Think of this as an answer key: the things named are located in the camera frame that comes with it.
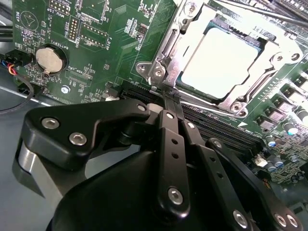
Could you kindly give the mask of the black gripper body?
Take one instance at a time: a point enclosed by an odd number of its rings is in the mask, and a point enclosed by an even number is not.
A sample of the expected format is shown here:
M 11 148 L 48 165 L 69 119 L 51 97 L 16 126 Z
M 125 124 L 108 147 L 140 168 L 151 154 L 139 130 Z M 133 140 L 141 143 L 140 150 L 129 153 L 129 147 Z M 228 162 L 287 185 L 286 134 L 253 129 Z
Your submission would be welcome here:
M 191 209 L 179 222 L 155 208 L 157 159 L 134 154 L 72 188 L 49 224 L 51 231 L 228 231 L 203 172 L 187 166 Z

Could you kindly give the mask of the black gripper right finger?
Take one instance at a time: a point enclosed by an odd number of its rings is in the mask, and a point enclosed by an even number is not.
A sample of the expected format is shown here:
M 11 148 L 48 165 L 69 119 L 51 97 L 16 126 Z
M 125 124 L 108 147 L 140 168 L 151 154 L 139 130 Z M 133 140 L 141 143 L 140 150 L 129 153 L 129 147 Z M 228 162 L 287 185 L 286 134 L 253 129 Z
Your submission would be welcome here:
M 301 231 L 303 225 L 241 160 L 218 139 L 204 141 L 196 125 L 185 119 L 180 96 L 172 96 L 188 147 L 198 157 L 218 200 L 225 231 Z

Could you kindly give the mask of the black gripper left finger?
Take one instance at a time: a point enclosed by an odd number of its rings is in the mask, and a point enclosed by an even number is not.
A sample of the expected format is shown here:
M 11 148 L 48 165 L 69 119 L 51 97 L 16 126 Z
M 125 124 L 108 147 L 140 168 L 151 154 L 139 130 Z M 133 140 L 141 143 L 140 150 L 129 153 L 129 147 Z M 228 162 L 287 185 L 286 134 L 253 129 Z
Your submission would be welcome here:
M 165 94 L 163 100 L 163 107 L 126 99 L 29 111 L 15 156 L 18 181 L 56 208 L 85 181 L 90 159 L 138 144 L 158 157 L 150 200 L 169 218 L 186 217 L 190 196 L 179 134 L 184 115 L 178 96 Z

